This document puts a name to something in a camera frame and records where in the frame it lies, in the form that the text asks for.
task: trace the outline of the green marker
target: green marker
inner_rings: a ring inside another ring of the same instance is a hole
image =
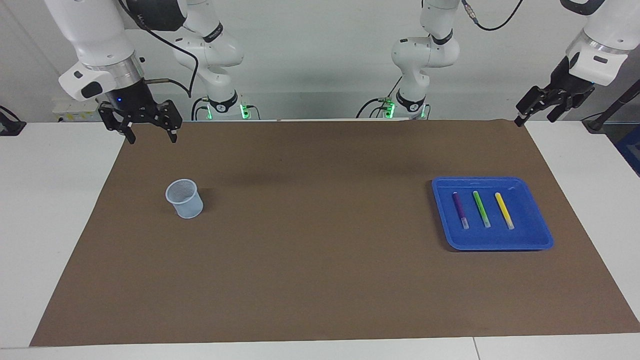
[[[482,221],[484,222],[484,227],[491,227],[489,217],[486,216],[486,211],[484,210],[484,205],[482,205],[482,199],[480,199],[480,194],[478,192],[474,192],[474,199],[476,200],[476,205],[478,207],[478,210],[480,211]]]

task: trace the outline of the white table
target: white table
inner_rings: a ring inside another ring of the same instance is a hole
[[[580,123],[527,128],[639,316],[640,179]],[[640,359],[640,334],[27,348],[122,142],[102,124],[0,138],[0,359]]]

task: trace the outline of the plastic cup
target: plastic cup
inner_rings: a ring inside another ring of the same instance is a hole
[[[166,189],[164,196],[181,218],[195,218],[202,212],[204,205],[198,193],[198,186],[192,180],[174,181]]]

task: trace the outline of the purple marker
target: purple marker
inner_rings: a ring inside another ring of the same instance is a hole
[[[462,201],[460,201],[460,195],[457,192],[453,193],[453,203],[456,205],[456,210],[458,211],[458,216],[460,217],[460,221],[462,221],[462,227],[465,230],[469,229],[469,222],[467,221],[467,216],[465,215],[465,210],[462,208]]]

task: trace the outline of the blue tray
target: blue tray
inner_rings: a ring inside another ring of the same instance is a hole
[[[442,226],[449,244],[458,250],[505,251],[547,250],[553,247],[551,232],[536,205],[527,184],[517,177],[438,177],[433,180],[433,193],[438,204]],[[485,228],[474,200],[478,191],[491,222]],[[458,192],[469,221],[464,230],[453,202]],[[509,210],[515,229],[509,230],[495,193]]]

